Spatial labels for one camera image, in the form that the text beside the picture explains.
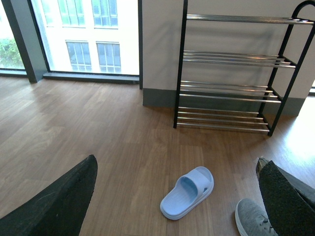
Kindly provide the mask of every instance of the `glass pane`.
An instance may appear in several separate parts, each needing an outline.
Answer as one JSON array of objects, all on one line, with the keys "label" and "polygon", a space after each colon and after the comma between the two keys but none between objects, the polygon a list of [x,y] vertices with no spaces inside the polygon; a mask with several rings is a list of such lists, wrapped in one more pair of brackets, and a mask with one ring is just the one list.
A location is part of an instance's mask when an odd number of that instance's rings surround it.
[{"label": "glass pane", "polygon": [[114,65],[114,52],[112,44],[105,44],[107,65]]},{"label": "glass pane", "polygon": [[101,0],[100,1],[100,9],[102,16],[109,16],[109,6],[108,6],[108,0]]},{"label": "glass pane", "polygon": [[108,70],[108,73],[112,73],[112,74],[115,73],[113,67],[108,67],[107,70]]},{"label": "glass pane", "polygon": [[99,59],[99,65],[106,65],[106,59],[105,59],[105,49],[103,44],[97,44],[97,52],[98,52],[98,59]]},{"label": "glass pane", "polygon": [[115,72],[120,74],[122,72],[122,69],[120,67],[115,67]]},{"label": "glass pane", "polygon": [[94,16],[94,24],[95,26],[102,26],[102,21],[100,19],[100,16]]},{"label": "glass pane", "polygon": [[109,6],[110,6],[110,15],[116,16],[117,15],[116,0],[109,0]]},{"label": "glass pane", "polygon": [[82,44],[84,63],[85,65],[91,65],[89,45],[87,43]]},{"label": "glass pane", "polygon": [[[116,1],[124,7],[117,8]],[[84,72],[139,74],[138,13],[137,8],[129,10],[137,0],[116,1],[31,0],[51,71],[83,71],[84,67]],[[42,2],[49,3],[51,13],[45,13]]]},{"label": "glass pane", "polygon": [[68,46],[68,52],[69,52],[69,58],[71,65],[77,64],[77,58],[75,54],[74,44],[73,43],[67,43]]},{"label": "glass pane", "polygon": [[110,26],[110,20],[109,17],[102,17],[103,25],[102,26]]},{"label": "glass pane", "polygon": [[82,1],[81,0],[75,0],[75,6],[77,8],[78,15],[83,14]]},{"label": "glass pane", "polygon": [[86,66],[86,72],[92,72],[92,67],[90,65]]},{"label": "glass pane", "polygon": [[67,14],[66,3],[65,0],[58,0],[59,9],[61,14]]},{"label": "glass pane", "polygon": [[118,26],[118,19],[116,16],[110,18],[112,26]]},{"label": "glass pane", "polygon": [[99,15],[100,14],[100,6],[98,0],[92,0],[92,7],[93,7],[93,14]]},{"label": "glass pane", "polygon": [[0,68],[24,69],[13,33],[0,1]]},{"label": "glass pane", "polygon": [[107,73],[108,72],[107,71],[107,67],[105,67],[105,66],[101,66],[100,67],[100,71],[103,72],[103,73]]},{"label": "glass pane", "polygon": [[115,66],[120,66],[120,50],[119,50],[119,45],[114,44],[114,63]]},{"label": "glass pane", "polygon": [[83,52],[81,48],[81,43],[74,43],[74,50],[77,56],[77,63],[84,64]]},{"label": "glass pane", "polygon": [[44,14],[46,17],[46,23],[47,25],[53,25],[53,17],[52,17],[52,7],[51,7],[51,1],[49,0],[41,0],[43,5]]}]

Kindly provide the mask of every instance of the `green foliage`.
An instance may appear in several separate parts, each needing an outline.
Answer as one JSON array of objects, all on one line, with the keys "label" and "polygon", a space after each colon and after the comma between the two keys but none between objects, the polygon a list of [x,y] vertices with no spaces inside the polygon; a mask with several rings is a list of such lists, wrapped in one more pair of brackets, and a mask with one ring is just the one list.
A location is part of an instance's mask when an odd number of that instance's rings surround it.
[{"label": "green foliage", "polygon": [[0,68],[24,69],[14,39],[0,39]]}]

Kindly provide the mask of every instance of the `metal shoe rack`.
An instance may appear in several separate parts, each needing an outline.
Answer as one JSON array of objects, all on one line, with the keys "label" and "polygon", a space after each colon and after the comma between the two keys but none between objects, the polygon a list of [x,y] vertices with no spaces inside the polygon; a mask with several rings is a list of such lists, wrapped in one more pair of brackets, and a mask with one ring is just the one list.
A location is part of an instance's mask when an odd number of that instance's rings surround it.
[{"label": "metal shoe rack", "polygon": [[[268,136],[272,136],[304,57],[314,37],[314,21],[297,17],[300,10],[307,5],[315,6],[315,1],[307,0],[299,4],[295,8],[291,18],[192,15],[187,14],[188,0],[184,0],[174,128],[176,128],[177,125],[200,126],[249,132],[257,131],[267,133]],[[198,52],[184,50],[187,21],[287,24],[288,27],[278,55]],[[312,26],[297,63],[284,56],[284,50],[294,25]],[[264,66],[273,67],[273,70],[266,86],[215,84],[198,81],[182,81],[183,62]],[[273,81],[278,68],[288,68],[294,70],[283,97],[281,97],[273,89]],[[187,99],[189,97],[198,99],[219,99],[220,101],[235,100],[241,102],[254,102],[259,103],[260,107],[257,112],[242,112],[234,110],[213,110],[179,106],[181,99]],[[266,103],[279,104],[276,117],[272,124],[268,123],[266,117],[263,115]]]}]

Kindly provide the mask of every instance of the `slide sandal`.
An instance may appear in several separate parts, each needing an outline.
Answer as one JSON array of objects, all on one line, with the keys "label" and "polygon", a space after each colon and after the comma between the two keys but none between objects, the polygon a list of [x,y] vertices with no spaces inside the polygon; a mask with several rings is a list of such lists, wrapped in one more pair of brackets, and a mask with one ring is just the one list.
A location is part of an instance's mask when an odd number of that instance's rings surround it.
[{"label": "slide sandal", "polygon": [[210,195],[214,187],[211,172],[199,166],[181,176],[162,200],[160,209],[171,220],[178,220]]}]

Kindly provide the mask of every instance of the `hardwood floor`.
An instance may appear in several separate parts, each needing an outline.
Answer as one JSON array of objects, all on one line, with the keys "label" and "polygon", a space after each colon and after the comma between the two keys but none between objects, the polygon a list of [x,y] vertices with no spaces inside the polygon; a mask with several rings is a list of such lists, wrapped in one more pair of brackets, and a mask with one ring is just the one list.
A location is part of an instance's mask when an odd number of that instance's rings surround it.
[{"label": "hardwood floor", "polygon": [[[236,204],[263,207],[258,157],[315,188],[315,97],[274,135],[173,129],[173,109],[142,106],[138,85],[0,78],[0,217],[89,154],[95,191],[80,236],[238,236]],[[197,166],[212,194],[184,218],[167,220],[160,201]]]}]

